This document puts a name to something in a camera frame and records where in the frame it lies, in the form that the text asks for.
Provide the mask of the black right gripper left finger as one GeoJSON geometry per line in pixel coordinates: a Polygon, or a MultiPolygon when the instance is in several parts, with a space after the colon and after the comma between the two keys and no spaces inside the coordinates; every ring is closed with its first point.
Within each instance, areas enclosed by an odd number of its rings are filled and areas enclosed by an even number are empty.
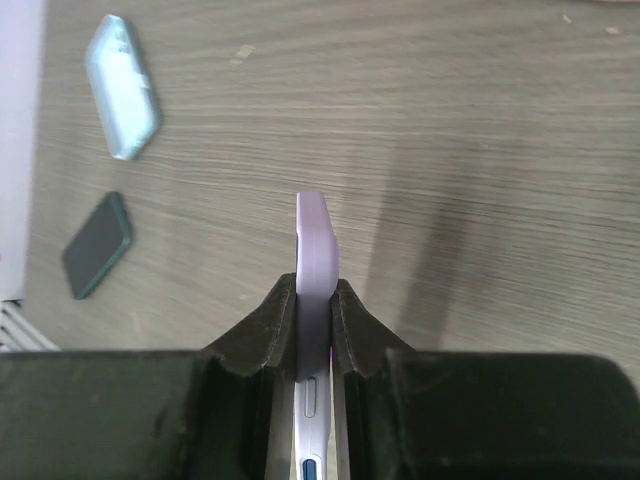
{"type": "Polygon", "coordinates": [[[199,350],[5,353],[5,479],[285,479],[295,278],[199,350]]]}

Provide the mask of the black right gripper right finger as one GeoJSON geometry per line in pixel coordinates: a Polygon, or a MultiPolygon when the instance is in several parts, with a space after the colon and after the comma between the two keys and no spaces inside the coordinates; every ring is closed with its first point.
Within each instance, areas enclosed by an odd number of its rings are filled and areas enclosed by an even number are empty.
{"type": "Polygon", "coordinates": [[[340,281],[331,301],[342,479],[635,479],[639,396],[613,361],[419,351],[340,281]]]}

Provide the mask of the lilac phone case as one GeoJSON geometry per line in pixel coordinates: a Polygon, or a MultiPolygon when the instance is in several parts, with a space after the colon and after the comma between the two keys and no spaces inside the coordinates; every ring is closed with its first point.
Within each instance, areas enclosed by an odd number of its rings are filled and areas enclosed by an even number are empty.
{"type": "Polygon", "coordinates": [[[325,197],[318,191],[296,198],[296,374],[294,452],[313,458],[328,477],[331,429],[331,298],[339,276],[339,252],[325,197]]]}

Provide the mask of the dark green smartphone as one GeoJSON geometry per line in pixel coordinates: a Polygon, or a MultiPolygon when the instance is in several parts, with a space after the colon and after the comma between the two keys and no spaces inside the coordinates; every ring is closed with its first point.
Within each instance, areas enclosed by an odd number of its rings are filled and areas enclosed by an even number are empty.
{"type": "Polygon", "coordinates": [[[91,295],[129,250],[133,225],[124,197],[110,191],[96,206],[62,253],[62,264],[73,298],[91,295]]]}

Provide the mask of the light blue phone case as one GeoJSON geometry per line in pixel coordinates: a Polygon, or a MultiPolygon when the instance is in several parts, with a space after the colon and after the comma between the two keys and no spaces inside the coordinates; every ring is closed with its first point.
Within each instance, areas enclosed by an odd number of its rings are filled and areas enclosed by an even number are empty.
{"type": "Polygon", "coordinates": [[[131,23],[106,15],[86,49],[85,67],[110,155],[136,158],[158,131],[161,114],[131,23]]]}

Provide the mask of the blue smartphone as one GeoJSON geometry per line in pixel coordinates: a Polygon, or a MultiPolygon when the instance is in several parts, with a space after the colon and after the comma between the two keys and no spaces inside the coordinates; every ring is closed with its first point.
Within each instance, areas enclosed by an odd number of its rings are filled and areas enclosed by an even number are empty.
{"type": "Polygon", "coordinates": [[[307,458],[301,461],[301,479],[302,480],[320,480],[321,469],[313,458],[307,458]]]}

